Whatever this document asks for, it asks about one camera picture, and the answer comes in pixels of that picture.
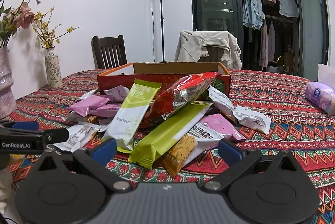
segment flower vase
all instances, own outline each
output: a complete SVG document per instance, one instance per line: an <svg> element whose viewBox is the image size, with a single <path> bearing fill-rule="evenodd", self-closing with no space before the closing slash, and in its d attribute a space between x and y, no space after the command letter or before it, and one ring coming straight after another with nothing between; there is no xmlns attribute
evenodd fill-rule
<svg viewBox="0 0 335 224"><path fill-rule="evenodd" d="M45 69L49 88L58 88L63 85L58 56L54 50L54 47L47 48L45 56Z"/></svg>
<svg viewBox="0 0 335 224"><path fill-rule="evenodd" d="M8 48L0 47L0 119L10 115L16 109L16 101L11 90L13 84Z"/></svg>

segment cardboard box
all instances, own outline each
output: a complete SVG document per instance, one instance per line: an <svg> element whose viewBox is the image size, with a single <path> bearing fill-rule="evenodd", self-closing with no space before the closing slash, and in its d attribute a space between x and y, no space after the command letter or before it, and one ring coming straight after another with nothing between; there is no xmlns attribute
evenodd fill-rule
<svg viewBox="0 0 335 224"><path fill-rule="evenodd" d="M132 62L98 75L100 92L123 85L131 88L135 79L162 83L161 91L171 87L181 77L205 72L220 72L229 96L231 75L220 62Z"/></svg>

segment beige jacket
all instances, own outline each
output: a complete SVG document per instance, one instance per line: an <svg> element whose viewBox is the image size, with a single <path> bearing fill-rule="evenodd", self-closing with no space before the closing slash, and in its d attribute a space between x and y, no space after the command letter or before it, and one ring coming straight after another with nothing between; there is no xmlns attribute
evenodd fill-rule
<svg viewBox="0 0 335 224"><path fill-rule="evenodd" d="M220 61L227 69L241 69L241 50L228 31L181 31L175 52L175 62L197 62L209 57L207 46L223 49Z"/></svg>

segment metal screw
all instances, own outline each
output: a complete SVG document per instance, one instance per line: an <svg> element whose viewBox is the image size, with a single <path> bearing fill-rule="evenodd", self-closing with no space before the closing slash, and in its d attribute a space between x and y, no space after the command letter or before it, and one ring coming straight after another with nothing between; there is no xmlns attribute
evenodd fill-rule
<svg viewBox="0 0 335 224"><path fill-rule="evenodd" d="M205 188L208 190L217 190L221 187L221 184L215 180L210 180L205 183Z"/></svg>
<svg viewBox="0 0 335 224"><path fill-rule="evenodd" d="M117 190L126 190L130 187L130 183L120 180L118 182L114 182L113 187Z"/></svg>

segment patterned tablecloth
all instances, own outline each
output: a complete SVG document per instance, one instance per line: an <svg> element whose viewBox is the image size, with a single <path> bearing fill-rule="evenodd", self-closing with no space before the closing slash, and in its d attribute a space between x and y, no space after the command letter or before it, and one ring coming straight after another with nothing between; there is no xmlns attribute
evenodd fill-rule
<svg viewBox="0 0 335 224"><path fill-rule="evenodd" d="M75 73L66 77L63 87L46 87L17 100L17 110L9 119L38 121L41 129L71 125L62 118L71 105L82 94L97 87L97 74L102 70ZM315 107L304 97L306 79L275 73L232 70L230 98L234 105L249 107L272 118L269 135L240 127L239 132L246 141L242 148L255 148L263 154L277 154L290 150L302 165L320 196L318 215L313 223L335 223L335 117ZM137 133L136 139L143 138ZM86 146L93 147L98 138ZM111 172L136 182L171 182L172 178L160 167L146 170L127 162L128 155L118 153L106 166ZM12 165L13 188L17 190L27 176L36 155L27 156L22 162ZM175 182L197 182L202 184L227 169L217 149L203 153L187 165L174 179Z"/></svg>

